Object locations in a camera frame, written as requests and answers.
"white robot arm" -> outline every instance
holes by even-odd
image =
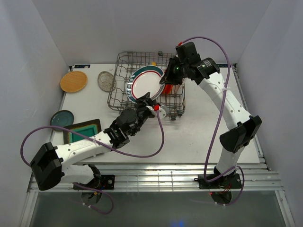
[[[210,183],[199,175],[197,181],[200,182],[200,188],[217,187],[223,181],[229,184],[236,176],[234,167],[237,165],[241,152],[253,139],[262,121],[259,116],[252,117],[233,93],[225,88],[219,67],[211,58],[201,60],[193,42],[178,45],[176,51],[177,56],[170,59],[160,83],[177,85],[181,84],[184,78],[194,80],[208,94],[219,111],[223,103],[223,92],[226,90],[223,118],[229,131],[220,136],[222,153],[214,174],[207,179],[221,177]]]
[[[149,117],[157,115],[156,110],[160,119],[168,112],[166,106],[150,99],[150,93],[136,101],[135,110],[123,110],[109,128],[87,140],[56,147],[50,142],[42,145],[30,162],[39,189],[48,190],[59,182],[77,182],[85,187],[99,189],[99,170],[93,165],[80,166],[75,163],[121,148],[129,142],[128,136],[134,136]]]

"orange object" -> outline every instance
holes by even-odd
[[[172,91],[172,88],[173,86],[171,84],[166,84],[161,94],[169,94]]]
[[[65,92],[77,92],[87,84],[87,75],[81,71],[67,73],[60,81],[60,87]]]

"dish rack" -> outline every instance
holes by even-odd
[[[153,52],[122,52],[118,54],[114,80],[108,94],[107,104],[112,110],[120,113],[126,108],[134,108],[134,103],[130,101],[126,94],[126,85],[129,78],[138,69],[147,65],[156,65],[163,71],[169,64],[169,59],[176,56],[172,53]],[[169,94],[160,95],[157,103],[166,105],[169,110],[167,114],[171,120],[181,117],[185,111],[185,85],[179,88],[173,86]]]

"white plate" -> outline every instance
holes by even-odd
[[[150,92],[150,98],[156,99],[164,89],[164,84],[160,84],[160,79],[164,75],[162,69],[149,65],[138,69],[128,80],[126,93],[132,102]]]

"white enclosure wall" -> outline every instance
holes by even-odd
[[[297,226],[303,226],[303,1],[273,0],[238,64],[266,161],[278,170]]]
[[[0,226],[15,227],[31,175],[20,145],[58,109],[68,68],[31,0],[0,0],[0,31]],[[49,136],[29,139],[29,161]]]
[[[122,51],[175,52],[205,35],[238,62],[270,0],[33,0],[68,65],[114,63]],[[197,41],[202,58],[225,62],[220,49]]]

